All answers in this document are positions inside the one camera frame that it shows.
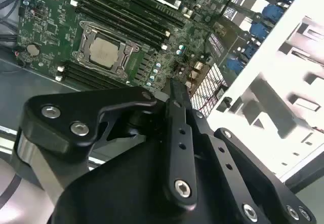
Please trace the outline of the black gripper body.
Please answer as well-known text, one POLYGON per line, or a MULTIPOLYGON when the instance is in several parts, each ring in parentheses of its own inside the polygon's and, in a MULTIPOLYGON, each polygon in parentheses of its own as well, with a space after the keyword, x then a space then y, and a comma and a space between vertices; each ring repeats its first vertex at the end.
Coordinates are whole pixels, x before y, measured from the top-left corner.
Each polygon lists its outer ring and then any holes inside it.
POLYGON ((166 150, 151 140, 73 182, 60 197, 52 223, 223 223, 220 195, 213 189, 219 183, 194 145, 191 130, 197 186, 194 208, 179 208, 166 199, 162 189, 166 150))

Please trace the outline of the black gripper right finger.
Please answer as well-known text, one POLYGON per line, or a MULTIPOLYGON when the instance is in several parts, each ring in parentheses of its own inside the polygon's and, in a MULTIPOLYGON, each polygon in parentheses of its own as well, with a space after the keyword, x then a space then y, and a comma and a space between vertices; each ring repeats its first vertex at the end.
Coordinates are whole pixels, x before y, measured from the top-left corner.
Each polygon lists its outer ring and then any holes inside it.
POLYGON ((178 98, 193 128, 194 145, 207 160, 219 186, 223 223, 316 223, 309 208, 281 182, 231 131, 215 132, 193 109, 187 87, 178 98))

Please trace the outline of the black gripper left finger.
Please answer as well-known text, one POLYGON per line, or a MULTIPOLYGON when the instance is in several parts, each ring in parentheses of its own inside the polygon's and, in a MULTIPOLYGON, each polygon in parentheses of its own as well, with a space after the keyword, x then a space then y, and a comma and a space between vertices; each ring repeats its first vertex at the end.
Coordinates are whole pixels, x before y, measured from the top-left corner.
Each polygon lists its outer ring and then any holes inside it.
POLYGON ((166 150, 162 189, 179 208, 197 203, 187 88, 170 80, 166 101, 142 87, 41 95, 26 101, 14 151, 52 203, 87 173, 91 151, 116 138, 144 135, 166 150))

